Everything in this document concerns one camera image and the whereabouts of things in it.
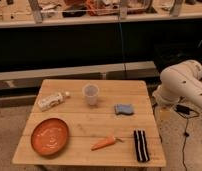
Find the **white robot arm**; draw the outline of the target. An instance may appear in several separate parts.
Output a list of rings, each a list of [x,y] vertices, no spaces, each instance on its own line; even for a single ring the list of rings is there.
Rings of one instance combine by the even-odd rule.
[[[169,66],[160,73],[161,84],[153,92],[160,106],[177,104],[185,97],[202,109],[202,65],[196,60],[186,60]]]

